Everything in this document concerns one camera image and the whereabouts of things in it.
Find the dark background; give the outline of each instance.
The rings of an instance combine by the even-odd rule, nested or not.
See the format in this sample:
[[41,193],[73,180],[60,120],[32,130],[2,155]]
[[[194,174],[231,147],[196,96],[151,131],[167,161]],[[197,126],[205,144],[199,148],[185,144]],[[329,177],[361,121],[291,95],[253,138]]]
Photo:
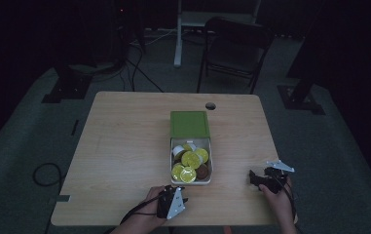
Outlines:
[[[140,18],[143,27],[176,27],[176,1],[141,0],[132,9],[128,2],[0,0],[0,129],[34,80],[53,66],[52,51],[67,64],[94,65],[111,60],[110,47],[121,44],[105,32],[109,28]],[[251,5],[187,0],[183,9],[245,13]],[[371,0],[263,0],[257,21],[277,36],[305,37],[287,75],[330,91],[371,167]]]

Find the green box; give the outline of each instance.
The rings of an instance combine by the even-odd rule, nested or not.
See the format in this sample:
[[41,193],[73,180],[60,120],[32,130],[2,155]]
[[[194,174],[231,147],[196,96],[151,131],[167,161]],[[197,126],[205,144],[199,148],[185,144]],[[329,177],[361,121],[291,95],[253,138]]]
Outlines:
[[197,148],[203,148],[208,152],[208,176],[204,179],[196,179],[191,183],[176,180],[171,176],[172,184],[176,185],[207,185],[210,183],[213,171],[212,153],[210,147],[210,132],[206,111],[171,111],[170,112],[170,170],[175,161],[174,148],[184,144],[193,144]]

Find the green box lid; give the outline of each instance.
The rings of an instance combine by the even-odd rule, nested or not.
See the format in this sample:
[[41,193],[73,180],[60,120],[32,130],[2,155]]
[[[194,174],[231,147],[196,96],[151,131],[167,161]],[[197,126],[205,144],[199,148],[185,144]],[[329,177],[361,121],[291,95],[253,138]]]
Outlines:
[[170,137],[210,137],[206,111],[171,111]]

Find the human arm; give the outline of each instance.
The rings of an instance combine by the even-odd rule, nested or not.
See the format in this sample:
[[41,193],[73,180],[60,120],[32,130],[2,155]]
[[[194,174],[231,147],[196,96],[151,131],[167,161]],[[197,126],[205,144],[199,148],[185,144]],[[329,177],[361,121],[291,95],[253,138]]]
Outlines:
[[263,191],[264,196],[266,197],[271,209],[273,210],[277,222],[280,228],[281,234],[295,234],[297,233],[294,225],[294,217],[291,207],[292,196],[291,195],[291,179],[287,179],[285,184],[285,189],[289,194],[286,194],[284,190],[281,190],[279,193],[275,194],[267,186],[260,184],[260,189]]
[[[143,202],[147,202],[164,191],[164,187],[152,187]],[[158,199],[149,203],[137,212],[140,214],[131,215],[125,222],[115,228],[111,234],[147,234],[155,228],[164,224],[165,218],[158,218],[156,215]]]

